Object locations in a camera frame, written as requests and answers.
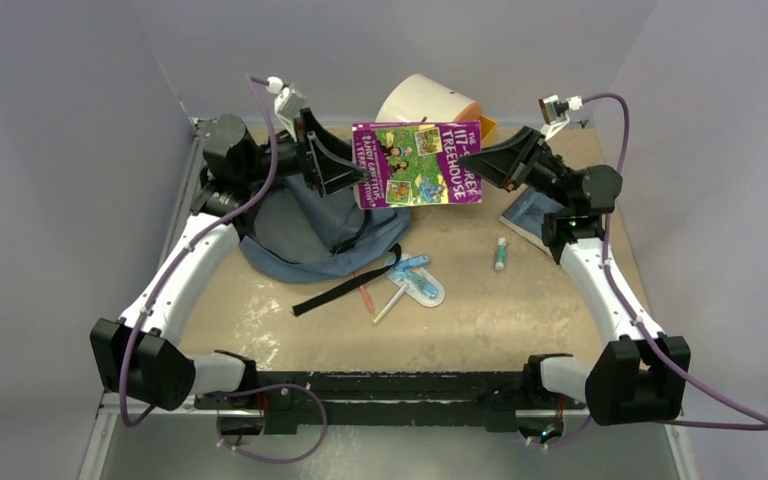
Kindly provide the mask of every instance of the book cover illustration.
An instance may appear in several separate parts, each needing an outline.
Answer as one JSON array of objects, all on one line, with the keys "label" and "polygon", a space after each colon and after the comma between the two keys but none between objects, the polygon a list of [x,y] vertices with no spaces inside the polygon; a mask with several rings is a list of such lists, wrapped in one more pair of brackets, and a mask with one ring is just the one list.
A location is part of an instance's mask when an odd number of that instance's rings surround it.
[{"label": "book cover illustration", "polygon": [[560,203],[529,187],[505,210],[499,221],[551,255],[549,248],[543,245],[543,217],[562,208]]},{"label": "book cover illustration", "polygon": [[457,160],[481,150],[478,122],[356,123],[355,164],[370,179],[355,187],[363,209],[480,203],[481,179]]}]

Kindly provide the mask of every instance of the gray wall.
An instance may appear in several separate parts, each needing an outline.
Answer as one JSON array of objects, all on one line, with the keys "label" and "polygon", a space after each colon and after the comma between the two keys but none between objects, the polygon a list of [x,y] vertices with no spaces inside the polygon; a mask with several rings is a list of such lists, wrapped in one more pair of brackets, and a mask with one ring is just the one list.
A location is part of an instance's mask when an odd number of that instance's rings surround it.
[{"label": "gray wall", "polygon": [[656,0],[132,0],[192,115],[258,123],[247,73],[300,83],[328,121],[374,118],[423,73],[502,121],[537,98],[610,85]]},{"label": "gray wall", "polygon": [[[691,371],[768,413],[768,1],[662,0],[611,90],[632,127],[620,206]],[[594,125],[615,158],[618,108]],[[695,392],[694,418],[739,419]],[[768,433],[694,431],[706,478],[768,478]]]},{"label": "gray wall", "polygon": [[125,0],[0,1],[0,479],[77,475],[89,331],[157,265],[187,132]]}]

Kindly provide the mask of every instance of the glue stick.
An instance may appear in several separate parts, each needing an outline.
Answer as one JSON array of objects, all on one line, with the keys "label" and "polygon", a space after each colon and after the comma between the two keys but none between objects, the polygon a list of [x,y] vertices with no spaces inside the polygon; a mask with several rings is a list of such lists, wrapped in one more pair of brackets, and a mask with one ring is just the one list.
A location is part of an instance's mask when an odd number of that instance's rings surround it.
[{"label": "glue stick", "polygon": [[505,268],[505,253],[508,243],[505,241],[505,237],[499,237],[499,244],[496,247],[496,266],[494,267],[497,272],[501,272]]}]

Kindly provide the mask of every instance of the wooden tabletop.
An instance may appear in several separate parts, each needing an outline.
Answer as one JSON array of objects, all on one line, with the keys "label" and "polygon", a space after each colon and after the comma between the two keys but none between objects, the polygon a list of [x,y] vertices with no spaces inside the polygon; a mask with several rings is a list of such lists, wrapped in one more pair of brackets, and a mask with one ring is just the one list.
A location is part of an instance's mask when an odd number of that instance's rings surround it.
[{"label": "wooden tabletop", "polygon": [[[516,130],[500,129],[497,138]],[[564,130],[549,144],[573,168],[603,161],[590,129]],[[431,256],[426,268],[446,289],[438,307],[405,295],[375,326],[360,293],[352,292],[294,317],[293,305],[341,281],[283,284],[254,271],[235,250],[193,309],[181,349],[238,352],[262,370],[519,370],[529,355],[557,352],[595,361],[602,345],[573,282],[499,222],[521,191],[487,187],[479,205],[412,208],[413,224],[400,243],[411,255]],[[613,225],[614,256],[645,304],[619,215]],[[508,240],[501,273],[493,270],[499,237]],[[382,264],[383,258],[370,268]],[[381,277],[367,289],[380,310],[397,287]]]}]

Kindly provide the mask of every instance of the white cylinder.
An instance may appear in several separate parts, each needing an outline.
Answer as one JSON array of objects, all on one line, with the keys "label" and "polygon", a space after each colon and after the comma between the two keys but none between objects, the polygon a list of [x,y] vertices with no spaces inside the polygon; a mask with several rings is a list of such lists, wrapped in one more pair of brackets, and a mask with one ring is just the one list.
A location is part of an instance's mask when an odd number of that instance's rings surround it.
[{"label": "white cylinder", "polygon": [[419,73],[399,84],[384,100],[376,122],[460,122],[478,120],[481,105]]}]

